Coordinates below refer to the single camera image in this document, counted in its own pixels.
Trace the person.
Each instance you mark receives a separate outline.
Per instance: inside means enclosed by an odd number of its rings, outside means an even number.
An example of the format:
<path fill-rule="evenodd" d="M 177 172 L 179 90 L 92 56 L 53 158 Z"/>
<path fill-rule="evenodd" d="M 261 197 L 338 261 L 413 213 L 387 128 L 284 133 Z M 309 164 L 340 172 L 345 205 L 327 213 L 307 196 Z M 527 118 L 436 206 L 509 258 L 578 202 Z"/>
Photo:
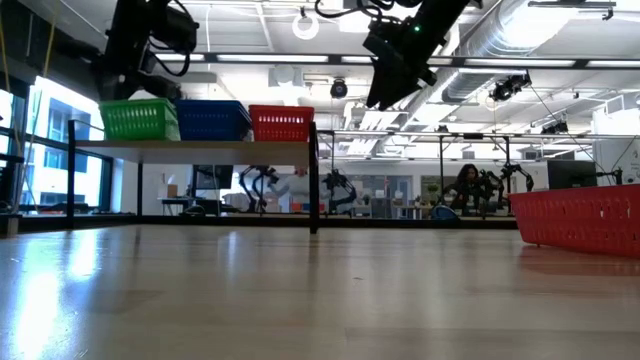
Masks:
<path fill-rule="evenodd" d="M 465 164 L 459 171 L 456 181 L 452 185 L 455 191 L 454 199 L 450 207 L 453 210 L 460 210 L 463 216 L 471 214 L 469 201 L 473 200 L 473 207 L 480 207 L 480 185 L 478 183 L 479 172 L 474 164 Z"/>
<path fill-rule="evenodd" d="M 293 203 L 306 203 L 310 197 L 309 173 L 305 167 L 295 167 L 294 174 L 277 183 L 270 183 L 269 189 L 277 196 L 289 195 Z"/>

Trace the overhead light bar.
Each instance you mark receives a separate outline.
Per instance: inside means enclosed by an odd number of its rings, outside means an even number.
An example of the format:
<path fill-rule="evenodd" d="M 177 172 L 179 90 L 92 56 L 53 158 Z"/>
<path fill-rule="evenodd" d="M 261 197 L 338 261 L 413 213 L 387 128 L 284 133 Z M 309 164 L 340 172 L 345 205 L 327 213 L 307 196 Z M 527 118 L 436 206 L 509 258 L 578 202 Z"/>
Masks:
<path fill-rule="evenodd" d="M 365 66 L 373 57 L 343 54 L 279 54 L 279 53 L 194 53 L 193 63 L 214 64 L 296 64 Z M 640 59 L 614 58 L 513 58 L 513 57 L 461 57 L 432 56 L 427 64 L 436 68 L 481 69 L 540 69 L 631 71 L 640 70 Z"/>

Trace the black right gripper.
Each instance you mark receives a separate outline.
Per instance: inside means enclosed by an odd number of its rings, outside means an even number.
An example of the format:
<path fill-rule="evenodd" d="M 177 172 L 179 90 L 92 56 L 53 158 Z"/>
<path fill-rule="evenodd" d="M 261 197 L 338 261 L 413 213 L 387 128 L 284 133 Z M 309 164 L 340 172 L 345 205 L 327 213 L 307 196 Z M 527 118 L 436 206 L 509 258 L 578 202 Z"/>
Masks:
<path fill-rule="evenodd" d="M 385 111 L 437 76 L 428 59 L 438 48 L 438 34 L 411 22 L 371 22 L 363 46 L 373 55 L 373 79 L 366 106 Z"/>

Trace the wooden shelf with black legs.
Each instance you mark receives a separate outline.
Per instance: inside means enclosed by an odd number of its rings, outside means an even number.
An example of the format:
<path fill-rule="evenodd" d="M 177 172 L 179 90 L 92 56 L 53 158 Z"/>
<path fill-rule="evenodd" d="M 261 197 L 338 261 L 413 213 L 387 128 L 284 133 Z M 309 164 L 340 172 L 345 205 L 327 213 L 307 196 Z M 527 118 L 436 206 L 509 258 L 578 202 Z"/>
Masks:
<path fill-rule="evenodd" d="M 275 165 L 309 169 L 310 213 L 320 219 L 318 131 L 310 123 L 307 142 L 211 142 L 211 141 L 110 141 L 74 140 L 68 143 L 69 159 L 78 153 L 137 165 L 136 211 L 143 216 L 143 169 L 146 165 Z"/>

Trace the blue rounded object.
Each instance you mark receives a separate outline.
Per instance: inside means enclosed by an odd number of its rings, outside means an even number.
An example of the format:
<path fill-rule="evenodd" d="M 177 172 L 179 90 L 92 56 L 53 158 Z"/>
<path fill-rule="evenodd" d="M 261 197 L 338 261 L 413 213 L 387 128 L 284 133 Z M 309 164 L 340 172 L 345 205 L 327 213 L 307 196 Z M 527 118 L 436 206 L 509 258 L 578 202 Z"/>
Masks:
<path fill-rule="evenodd" d="M 454 209 L 442 204 L 436 205 L 431 209 L 430 219 L 433 221 L 447 222 L 460 220 Z"/>

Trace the silver ventilation duct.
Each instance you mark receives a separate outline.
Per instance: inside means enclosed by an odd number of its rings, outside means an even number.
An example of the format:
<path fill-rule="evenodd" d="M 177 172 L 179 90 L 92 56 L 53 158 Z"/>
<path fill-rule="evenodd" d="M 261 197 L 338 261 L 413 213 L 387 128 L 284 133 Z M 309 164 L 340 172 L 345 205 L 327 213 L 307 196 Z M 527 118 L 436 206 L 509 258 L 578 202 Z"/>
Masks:
<path fill-rule="evenodd" d="M 530 1 L 502 0 L 453 52 L 460 57 L 527 57 L 557 35 L 576 15 L 573 8 L 530 7 Z M 439 71 L 446 78 L 443 102 L 460 103 L 493 78 L 486 73 Z"/>

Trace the black computer monitor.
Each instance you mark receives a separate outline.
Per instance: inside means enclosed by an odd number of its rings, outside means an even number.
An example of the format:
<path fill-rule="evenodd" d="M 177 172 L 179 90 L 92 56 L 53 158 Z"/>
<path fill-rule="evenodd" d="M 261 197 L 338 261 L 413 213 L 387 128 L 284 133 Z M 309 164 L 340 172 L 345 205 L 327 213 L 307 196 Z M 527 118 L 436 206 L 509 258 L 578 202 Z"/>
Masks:
<path fill-rule="evenodd" d="M 547 162 L 550 190 L 597 186 L 596 166 L 590 161 L 550 160 Z"/>
<path fill-rule="evenodd" d="M 232 188 L 233 165 L 195 165 L 197 190 L 228 190 Z"/>

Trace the black aluminium rail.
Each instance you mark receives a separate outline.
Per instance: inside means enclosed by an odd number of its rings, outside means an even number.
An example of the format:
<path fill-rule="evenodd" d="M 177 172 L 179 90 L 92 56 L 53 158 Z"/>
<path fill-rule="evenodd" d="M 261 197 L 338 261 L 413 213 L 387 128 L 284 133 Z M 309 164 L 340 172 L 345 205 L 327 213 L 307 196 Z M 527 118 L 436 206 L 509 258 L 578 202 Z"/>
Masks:
<path fill-rule="evenodd" d="M 514 218 L 463 219 L 458 221 L 351 219 L 321 217 L 312 221 L 309 217 L 293 215 L 276 217 L 180 217 L 152 215 L 99 215 L 75 216 L 69 224 L 63 216 L 29 216 L 18 222 L 19 233 L 50 232 L 76 229 L 93 229 L 125 225 L 167 226 L 224 226 L 224 227 L 284 227 L 284 228 L 372 228 L 372 229 L 469 229 L 469 230 L 517 230 Z"/>

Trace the black metal frame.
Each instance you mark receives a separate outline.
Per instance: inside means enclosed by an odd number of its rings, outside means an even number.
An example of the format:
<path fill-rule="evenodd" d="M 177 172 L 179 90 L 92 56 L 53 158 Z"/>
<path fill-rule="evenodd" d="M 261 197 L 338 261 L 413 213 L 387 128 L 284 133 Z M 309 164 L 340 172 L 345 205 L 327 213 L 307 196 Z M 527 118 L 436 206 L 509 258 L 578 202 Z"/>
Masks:
<path fill-rule="evenodd" d="M 452 201 L 469 163 L 491 195 L 491 216 L 510 212 L 512 193 L 550 190 L 550 160 L 594 162 L 597 186 L 640 185 L 640 135 L 322 130 L 318 143 L 324 169 L 356 188 L 354 214 L 371 218 L 425 217 L 437 201 Z"/>

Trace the black track light fixture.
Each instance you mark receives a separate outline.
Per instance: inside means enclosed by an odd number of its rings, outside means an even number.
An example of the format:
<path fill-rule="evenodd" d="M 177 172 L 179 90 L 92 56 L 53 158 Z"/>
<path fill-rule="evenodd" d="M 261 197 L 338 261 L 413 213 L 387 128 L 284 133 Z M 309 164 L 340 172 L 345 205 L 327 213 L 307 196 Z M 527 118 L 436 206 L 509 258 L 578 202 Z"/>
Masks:
<path fill-rule="evenodd" d="M 613 0 L 532 0 L 527 5 L 536 8 L 604 9 L 607 13 L 602 16 L 602 20 L 608 21 L 614 16 L 613 8 L 617 6 L 617 2 Z"/>

